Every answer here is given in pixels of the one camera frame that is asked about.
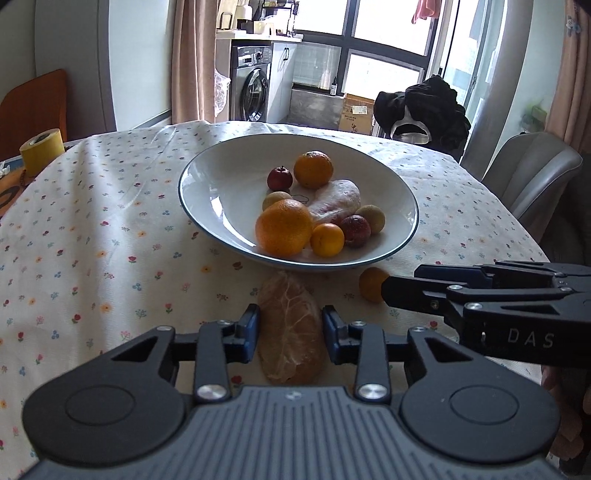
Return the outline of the person's right hand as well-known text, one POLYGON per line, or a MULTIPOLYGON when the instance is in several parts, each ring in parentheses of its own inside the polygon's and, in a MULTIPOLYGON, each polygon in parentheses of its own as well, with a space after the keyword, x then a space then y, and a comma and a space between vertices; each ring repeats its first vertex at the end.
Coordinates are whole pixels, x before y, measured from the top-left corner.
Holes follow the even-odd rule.
POLYGON ((567 473, 590 472, 590 367, 541 367, 541 385, 560 410, 551 453, 567 473))

